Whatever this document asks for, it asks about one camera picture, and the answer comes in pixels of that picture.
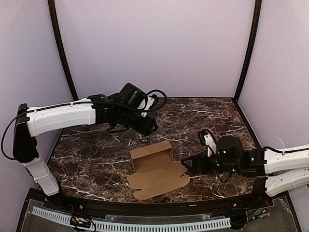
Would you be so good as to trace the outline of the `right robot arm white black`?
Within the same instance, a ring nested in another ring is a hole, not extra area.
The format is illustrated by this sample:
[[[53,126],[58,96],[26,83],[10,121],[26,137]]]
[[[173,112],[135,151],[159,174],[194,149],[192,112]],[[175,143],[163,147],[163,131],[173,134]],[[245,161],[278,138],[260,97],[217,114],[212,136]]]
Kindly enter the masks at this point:
[[[308,145],[245,150],[238,137],[223,136],[214,141],[210,135],[205,135],[201,143],[206,151],[181,160],[192,174],[215,171],[258,177],[255,188],[269,197],[309,182]]]

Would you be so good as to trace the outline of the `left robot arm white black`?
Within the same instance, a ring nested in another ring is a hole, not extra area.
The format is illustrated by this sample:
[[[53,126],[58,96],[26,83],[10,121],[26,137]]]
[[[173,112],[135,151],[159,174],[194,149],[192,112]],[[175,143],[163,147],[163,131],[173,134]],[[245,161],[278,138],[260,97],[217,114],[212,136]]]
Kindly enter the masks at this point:
[[[53,196],[60,186],[46,162],[37,150],[36,137],[50,131],[80,125],[109,124],[109,133],[117,125],[125,130],[133,129],[141,135],[150,135],[157,130],[156,120],[148,116],[158,109],[159,98],[150,91],[145,93],[127,83],[120,92],[106,96],[91,95],[86,98],[45,107],[28,107],[21,104],[14,124],[13,155],[24,165],[44,194]]]

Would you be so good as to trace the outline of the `brown cardboard box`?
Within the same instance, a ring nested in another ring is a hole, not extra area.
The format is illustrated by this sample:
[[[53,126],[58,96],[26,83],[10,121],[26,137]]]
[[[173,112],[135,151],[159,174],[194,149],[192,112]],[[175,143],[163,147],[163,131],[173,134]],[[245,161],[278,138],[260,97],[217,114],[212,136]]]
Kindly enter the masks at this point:
[[[130,151],[134,173],[127,177],[134,197],[147,200],[185,187],[190,182],[187,168],[173,160],[173,147],[169,141]]]

